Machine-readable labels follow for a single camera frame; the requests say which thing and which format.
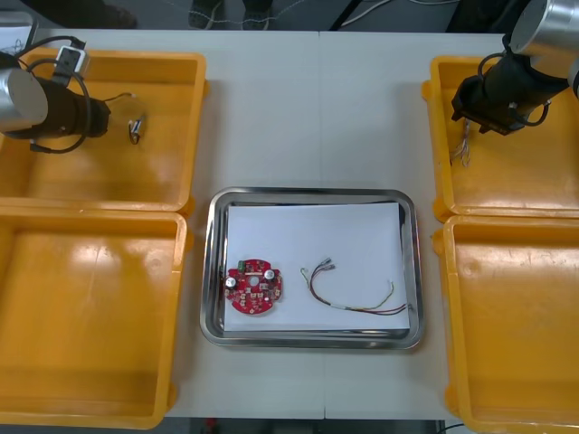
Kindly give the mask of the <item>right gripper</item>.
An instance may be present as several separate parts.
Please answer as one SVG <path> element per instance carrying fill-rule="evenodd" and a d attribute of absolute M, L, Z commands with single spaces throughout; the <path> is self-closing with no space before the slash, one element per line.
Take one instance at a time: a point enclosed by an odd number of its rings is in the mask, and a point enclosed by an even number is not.
<path fill-rule="evenodd" d="M 512 77 L 488 76 L 482 80 L 478 76 L 465 79 L 458 87 L 451 105 L 451 119 L 466 119 L 479 124 L 479 132 L 489 131 L 507 136 L 525 125 L 516 108 L 510 104 L 524 99 L 527 78 L 516 74 Z"/>

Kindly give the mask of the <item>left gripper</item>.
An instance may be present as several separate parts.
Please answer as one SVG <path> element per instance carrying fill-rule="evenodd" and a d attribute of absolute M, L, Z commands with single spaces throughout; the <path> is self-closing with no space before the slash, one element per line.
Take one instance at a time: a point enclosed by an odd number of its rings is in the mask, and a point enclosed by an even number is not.
<path fill-rule="evenodd" d="M 90 99 L 88 137 L 102 137 L 108 132 L 110 114 L 111 111 L 105 101 Z"/>

